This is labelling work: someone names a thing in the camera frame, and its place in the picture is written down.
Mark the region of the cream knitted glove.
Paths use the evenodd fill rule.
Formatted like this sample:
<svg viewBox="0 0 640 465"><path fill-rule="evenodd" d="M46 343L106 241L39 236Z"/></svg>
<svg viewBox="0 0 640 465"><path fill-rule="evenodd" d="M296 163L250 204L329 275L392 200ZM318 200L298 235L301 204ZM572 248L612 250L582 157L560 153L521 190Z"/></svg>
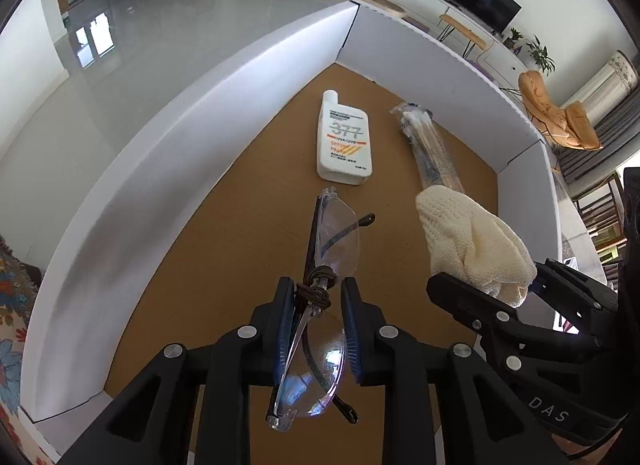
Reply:
<svg viewBox="0 0 640 465"><path fill-rule="evenodd" d="M431 274L445 272L512 308L523 305L537 270L509 225L466 194L444 186L420 192L416 212Z"/></svg>

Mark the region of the clear rimless glasses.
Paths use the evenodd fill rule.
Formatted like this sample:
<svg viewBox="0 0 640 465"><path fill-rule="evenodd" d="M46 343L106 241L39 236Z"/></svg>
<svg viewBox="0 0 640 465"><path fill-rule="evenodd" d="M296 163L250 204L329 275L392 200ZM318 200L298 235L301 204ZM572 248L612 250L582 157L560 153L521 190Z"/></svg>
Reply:
<svg viewBox="0 0 640 465"><path fill-rule="evenodd" d="M355 273L359 230L374 221L372 214L357 217L333 187L317 196L303 280L285 300L278 329L266 421L280 433L296 419L319 416L331 405L347 422L358 422L357 411L337 396L347 341L342 321L330 311L331 292Z"/></svg>

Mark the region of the clear plastic wrapped utensil pack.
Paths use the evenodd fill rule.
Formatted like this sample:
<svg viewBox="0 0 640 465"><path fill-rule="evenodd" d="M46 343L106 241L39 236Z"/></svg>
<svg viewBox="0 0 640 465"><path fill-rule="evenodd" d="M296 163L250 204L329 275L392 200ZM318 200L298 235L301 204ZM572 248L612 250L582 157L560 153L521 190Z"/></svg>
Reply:
<svg viewBox="0 0 640 465"><path fill-rule="evenodd" d="M463 193L454 162L439 135L432 112L417 104L403 102L390 113L398 119L399 130L410 144L422 187L439 185Z"/></svg>

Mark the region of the orange lounge chair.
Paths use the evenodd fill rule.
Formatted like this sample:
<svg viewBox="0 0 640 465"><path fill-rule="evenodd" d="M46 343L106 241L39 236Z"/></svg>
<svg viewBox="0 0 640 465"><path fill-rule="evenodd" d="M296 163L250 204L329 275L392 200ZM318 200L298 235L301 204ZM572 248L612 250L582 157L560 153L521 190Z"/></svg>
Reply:
<svg viewBox="0 0 640 465"><path fill-rule="evenodd" d="M584 105L579 101L560 108L548 95L544 79L538 71L518 76L518 89L525 110L542 136L562 148L599 151L602 144L591 125Z"/></svg>

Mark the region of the white lotion bottle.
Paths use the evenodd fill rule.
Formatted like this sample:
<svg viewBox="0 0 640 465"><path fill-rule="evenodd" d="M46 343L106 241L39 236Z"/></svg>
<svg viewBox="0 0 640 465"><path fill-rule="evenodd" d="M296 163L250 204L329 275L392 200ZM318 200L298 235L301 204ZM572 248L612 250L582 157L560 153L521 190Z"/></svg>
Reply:
<svg viewBox="0 0 640 465"><path fill-rule="evenodd" d="M372 175L369 116L323 92L318 118L317 173L326 181L359 186Z"/></svg>

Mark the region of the wooden bench hairpin legs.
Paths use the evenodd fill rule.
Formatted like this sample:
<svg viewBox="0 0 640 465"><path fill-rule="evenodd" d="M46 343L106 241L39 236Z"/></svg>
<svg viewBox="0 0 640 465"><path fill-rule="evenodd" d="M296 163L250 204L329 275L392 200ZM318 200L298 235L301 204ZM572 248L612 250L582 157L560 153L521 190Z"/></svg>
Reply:
<svg viewBox="0 0 640 465"><path fill-rule="evenodd" d="M488 48L487 43L480 36L449 14L441 14L439 21L445 25L445 29L437 36L439 42L443 43L454 32L459 33L466 39L466 46L461 55L463 59L469 58L475 48L480 52L484 52Z"/></svg>

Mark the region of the white tv cabinet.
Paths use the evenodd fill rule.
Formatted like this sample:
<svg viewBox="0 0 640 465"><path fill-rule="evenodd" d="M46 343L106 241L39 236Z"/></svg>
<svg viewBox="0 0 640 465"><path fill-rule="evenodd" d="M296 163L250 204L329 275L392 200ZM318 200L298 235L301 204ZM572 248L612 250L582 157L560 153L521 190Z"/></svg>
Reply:
<svg viewBox="0 0 640 465"><path fill-rule="evenodd" d="M475 48L468 60L477 63L499 86L515 87L518 84L518 76L527 70L527 66L503 45L499 37L491 34L487 26L473 19L466 11L455 7L453 3L446 0L390 1L404 8L410 18L425 25L436 40L439 33L445 29L445 25L439 21L441 14L449 14L480 36L487 43L488 48L484 52ZM461 56L466 46L466 39L454 32L444 41L444 44Z"/></svg>

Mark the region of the white foam board enclosure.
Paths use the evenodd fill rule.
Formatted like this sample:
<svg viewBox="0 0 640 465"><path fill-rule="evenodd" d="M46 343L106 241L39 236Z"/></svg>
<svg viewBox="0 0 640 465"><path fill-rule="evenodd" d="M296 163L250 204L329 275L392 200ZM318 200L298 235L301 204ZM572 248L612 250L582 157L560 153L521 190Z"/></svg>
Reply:
<svg viewBox="0 0 640 465"><path fill-rule="evenodd" d="M499 215L535 259L561 255L547 148L468 61L383 11L340 3L215 66L116 156L58 243L30 318L20 413L33 422L101 393L122 332L180 231L230 166L333 63L432 111L498 175Z"/></svg>

